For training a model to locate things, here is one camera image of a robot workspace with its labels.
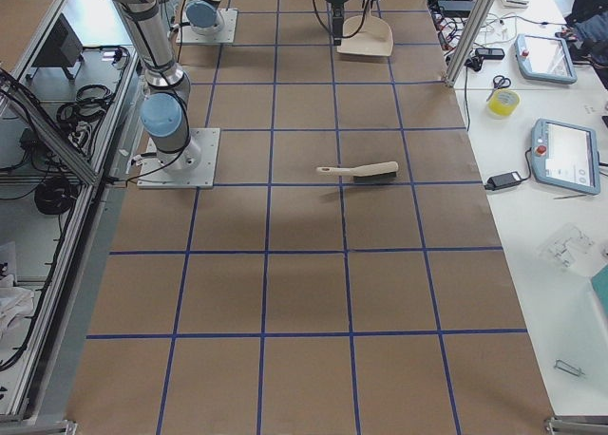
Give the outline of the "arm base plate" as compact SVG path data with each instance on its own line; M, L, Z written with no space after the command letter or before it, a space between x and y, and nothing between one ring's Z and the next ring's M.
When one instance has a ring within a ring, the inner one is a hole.
M156 156L142 162L141 189L211 189L214 186L220 141L219 128L191 128L190 142L180 157L158 153L151 138L146 151Z
M177 43L185 46L214 46L221 44L233 44L237 31L237 9L219 9L217 19L212 27L192 27L186 12L182 13L183 26L178 30Z

